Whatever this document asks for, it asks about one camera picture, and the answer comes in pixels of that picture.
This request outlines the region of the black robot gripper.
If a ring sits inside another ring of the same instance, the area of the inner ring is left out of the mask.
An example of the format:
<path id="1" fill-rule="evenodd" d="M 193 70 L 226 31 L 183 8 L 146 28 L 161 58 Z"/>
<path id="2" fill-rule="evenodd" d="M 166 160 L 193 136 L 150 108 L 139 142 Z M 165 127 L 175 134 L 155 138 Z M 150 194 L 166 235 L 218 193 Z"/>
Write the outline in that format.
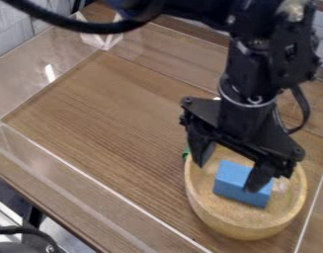
<path id="1" fill-rule="evenodd" d="M 292 177 L 305 150 L 280 125 L 274 101 L 260 105 L 218 101 L 217 142 L 214 131 L 187 130 L 193 161 L 203 167 L 217 144 L 230 148 L 256 163 L 245 190 L 257 193 L 273 177 Z"/>

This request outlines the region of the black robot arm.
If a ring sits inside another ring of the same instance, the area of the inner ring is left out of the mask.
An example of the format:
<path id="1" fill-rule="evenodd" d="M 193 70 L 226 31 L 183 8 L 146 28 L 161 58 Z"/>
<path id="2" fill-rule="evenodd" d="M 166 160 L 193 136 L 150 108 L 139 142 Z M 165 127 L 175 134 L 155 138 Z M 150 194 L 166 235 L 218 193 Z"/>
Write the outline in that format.
<path id="1" fill-rule="evenodd" d="M 300 85 L 316 77 L 321 59 L 313 28 L 314 0 L 106 0 L 131 22 L 161 15 L 198 21 L 230 35 L 228 65 L 221 77 L 221 99 L 186 97 L 181 124 L 191 157 L 202 166 L 215 144 L 254 160 L 245 183 L 258 191 L 272 178 L 290 177 L 305 150 L 290 137 L 298 127 L 284 125 L 277 97 L 290 90 L 310 118 Z"/>

